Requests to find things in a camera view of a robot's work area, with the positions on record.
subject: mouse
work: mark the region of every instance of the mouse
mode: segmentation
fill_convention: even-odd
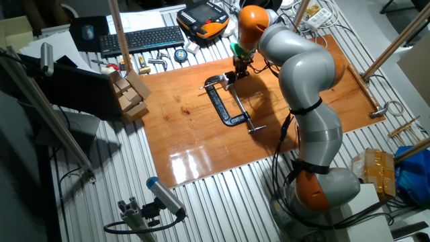
[[[94,39],[94,27],[92,25],[82,27],[82,39],[86,41]]]

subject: metal bracket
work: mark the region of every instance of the metal bracket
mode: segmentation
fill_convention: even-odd
[[[97,181],[93,172],[87,172],[87,179],[88,179],[88,182],[92,184],[94,184]]]

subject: wooden block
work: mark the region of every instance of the wooden block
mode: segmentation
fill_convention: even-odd
[[[128,112],[133,108],[133,104],[130,101],[128,101],[127,97],[124,95],[118,98],[118,101],[120,101],[120,106],[124,113]]]
[[[143,81],[139,78],[139,75],[135,71],[130,71],[127,80],[132,84],[134,90],[136,90],[137,93],[143,99],[148,99],[149,95],[151,94],[150,89],[143,83]]]
[[[136,93],[133,88],[127,90],[124,95],[127,97],[128,101],[133,104],[133,106],[138,105],[142,101],[142,98],[139,96],[139,94]]]
[[[125,78],[123,78],[119,81],[116,81],[115,85],[120,88],[122,93],[125,93],[127,91],[127,89],[129,89],[131,87],[129,82],[127,80],[125,80]]]
[[[121,90],[115,84],[114,84],[114,91],[115,91],[116,97],[121,97],[121,95],[122,95]]]
[[[124,117],[127,121],[133,122],[144,116],[147,112],[146,104],[144,102],[140,102],[137,106],[126,112]]]

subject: wooden board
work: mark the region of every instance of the wooden board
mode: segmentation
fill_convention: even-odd
[[[329,48],[349,62],[331,35]],[[255,55],[256,69],[265,64]],[[269,71],[236,82],[235,89],[254,126],[267,128],[248,134],[248,124],[225,126],[206,91],[204,81],[234,69],[227,58],[192,67],[142,77],[153,92],[146,100],[148,113],[142,117],[158,177],[171,188],[273,155],[288,107],[278,80]],[[233,96],[216,86],[231,116],[240,114]],[[333,89],[322,92],[322,100],[338,113],[343,132],[385,118],[369,118],[372,105],[348,71]],[[288,131],[282,151],[296,147],[295,123]]]

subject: keyboard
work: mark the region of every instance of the keyboard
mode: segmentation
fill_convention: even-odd
[[[121,55],[116,34],[100,36],[101,57]],[[126,33],[129,53],[181,46],[185,42],[179,26],[153,28]]]

